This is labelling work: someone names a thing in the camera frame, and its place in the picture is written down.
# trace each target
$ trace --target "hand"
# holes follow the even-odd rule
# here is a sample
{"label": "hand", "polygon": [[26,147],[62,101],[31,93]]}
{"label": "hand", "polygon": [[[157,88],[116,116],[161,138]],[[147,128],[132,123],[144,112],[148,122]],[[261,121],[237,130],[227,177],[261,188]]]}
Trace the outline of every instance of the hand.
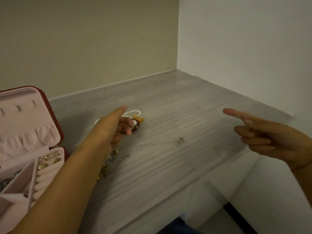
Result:
{"label": "hand", "polygon": [[245,126],[235,126],[234,131],[251,151],[283,160],[292,171],[312,163],[312,139],[304,133],[234,109],[223,113],[244,122]]}
{"label": "hand", "polygon": [[131,125],[133,121],[128,117],[122,117],[127,106],[123,105],[116,108],[110,114],[102,117],[89,135],[81,143],[81,147],[93,146],[95,149],[100,148],[101,154],[106,159],[112,148],[116,148],[124,134],[131,135]]}

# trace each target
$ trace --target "person's left hand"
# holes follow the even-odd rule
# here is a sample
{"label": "person's left hand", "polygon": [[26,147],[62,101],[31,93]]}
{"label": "person's left hand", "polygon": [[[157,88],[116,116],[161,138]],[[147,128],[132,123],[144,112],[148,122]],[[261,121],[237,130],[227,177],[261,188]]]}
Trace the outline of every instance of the person's left hand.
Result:
{"label": "person's left hand", "polygon": [[80,146],[100,148],[105,159],[112,148],[118,146],[123,133],[126,135],[131,135],[132,133],[131,126],[134,124],[133,121],[128,117],[122,117],[126,109],[127,106],[123,105],[107,116],[102,117]]}

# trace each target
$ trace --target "black strip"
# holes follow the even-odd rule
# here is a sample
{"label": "black strip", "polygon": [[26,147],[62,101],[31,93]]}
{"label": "black strip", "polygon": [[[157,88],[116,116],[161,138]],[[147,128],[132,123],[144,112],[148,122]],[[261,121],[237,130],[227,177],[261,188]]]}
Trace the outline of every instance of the black strip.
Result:
{"label": "black strip", "polygon": [[250,226],[250,224],[246,221],[246,219],[244,219],[243,216],[241,216],[241,214],[236,210],[236,208],[233,207],[233,205],[227,203],[226,205],[223,206],[223,208],[245,234],[257,234],[255,229],[253,229],[252,226]]}

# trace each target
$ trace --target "jewelry box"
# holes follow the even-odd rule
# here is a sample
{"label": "jewelry box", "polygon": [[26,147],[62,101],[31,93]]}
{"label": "jewelry box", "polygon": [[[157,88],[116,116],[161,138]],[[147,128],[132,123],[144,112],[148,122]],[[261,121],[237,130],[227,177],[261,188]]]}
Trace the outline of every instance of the jewelry box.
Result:
{"label": "jewelry box", "polygon": [[0,234],[18,224],[64,164],[63,138],[42,90],[0,91]]}

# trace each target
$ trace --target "wall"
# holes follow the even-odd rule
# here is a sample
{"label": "wall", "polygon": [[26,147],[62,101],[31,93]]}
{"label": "wall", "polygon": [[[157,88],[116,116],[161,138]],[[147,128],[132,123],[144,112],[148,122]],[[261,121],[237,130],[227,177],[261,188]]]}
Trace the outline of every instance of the wall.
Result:
{"label": "wall", "polygon": [[0,90],[55,97],[176,69],[179,0],[0,0]]}
{"label": "wall", "polygon": [[[312,0],[180,0],[179,70],[294,115],[312,136]],[[261,158],[232,204],[259,233],[311,233],[285,164]]]}

